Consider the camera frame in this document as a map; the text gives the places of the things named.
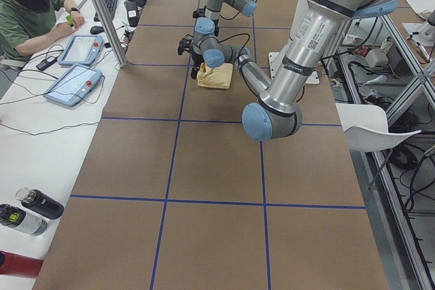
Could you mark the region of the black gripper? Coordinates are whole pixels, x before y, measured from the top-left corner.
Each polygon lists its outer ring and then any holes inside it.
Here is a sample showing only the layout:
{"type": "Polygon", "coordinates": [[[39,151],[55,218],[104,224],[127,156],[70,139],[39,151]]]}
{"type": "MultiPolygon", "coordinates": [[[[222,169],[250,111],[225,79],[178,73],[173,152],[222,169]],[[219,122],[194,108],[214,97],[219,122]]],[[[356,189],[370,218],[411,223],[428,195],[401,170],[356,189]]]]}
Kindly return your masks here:
{"type": "Polygon", "coordinates": [[[208,19],[210,27],[213,28],[213,34],[215,36],[219,35],[220,32],[220,27],[219,27],[219,20],[212,20],[212,19],[208,19]]]}
{"type": "Polygon", "coordinates": [[[191,69],[190,76],[192,79],[196,79],[201,63],[204,62],[203,55],[196,53],[194,50],[191,50],[190,56],[193,60],[193,67],[191,69]]]}

